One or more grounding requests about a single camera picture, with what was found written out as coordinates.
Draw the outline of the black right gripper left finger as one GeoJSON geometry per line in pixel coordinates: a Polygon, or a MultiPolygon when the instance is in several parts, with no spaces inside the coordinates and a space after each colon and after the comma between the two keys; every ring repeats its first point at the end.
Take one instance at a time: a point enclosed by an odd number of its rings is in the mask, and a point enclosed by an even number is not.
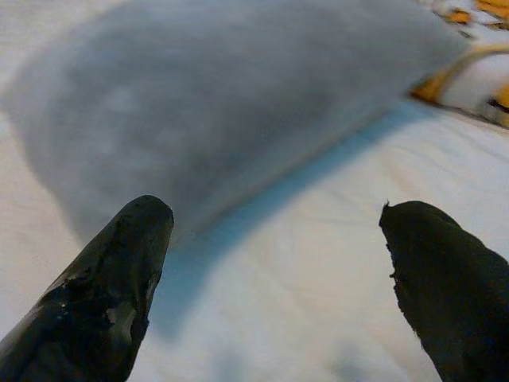
{"type": "Polygon", "coordinates": [[[173,223],[155,196],[122,207],[1,340],[1,379],[128,380],[173,223]]]}

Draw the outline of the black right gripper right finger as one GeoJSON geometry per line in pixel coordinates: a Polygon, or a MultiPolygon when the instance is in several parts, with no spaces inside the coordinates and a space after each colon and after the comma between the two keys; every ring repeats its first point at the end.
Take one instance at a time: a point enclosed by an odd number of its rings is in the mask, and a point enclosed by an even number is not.
{"type": "Polygon", "coordinates": [[[508,379],[508,261],[423,201],[379,218],[398,308],[443,381],[508,379]]]}

